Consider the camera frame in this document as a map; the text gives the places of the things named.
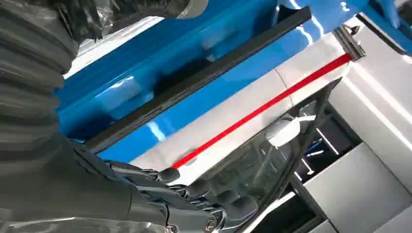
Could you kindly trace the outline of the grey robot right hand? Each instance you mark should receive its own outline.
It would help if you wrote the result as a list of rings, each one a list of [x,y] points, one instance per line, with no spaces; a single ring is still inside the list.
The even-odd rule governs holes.
[[[253,197],[204,197],[205,181],[102,160],[59,130],[55,90],[86,39],[146,16],[192,19],[206,0],[3,0],[0,3],[0,225],[3,231],[154,233],[230,230]]]

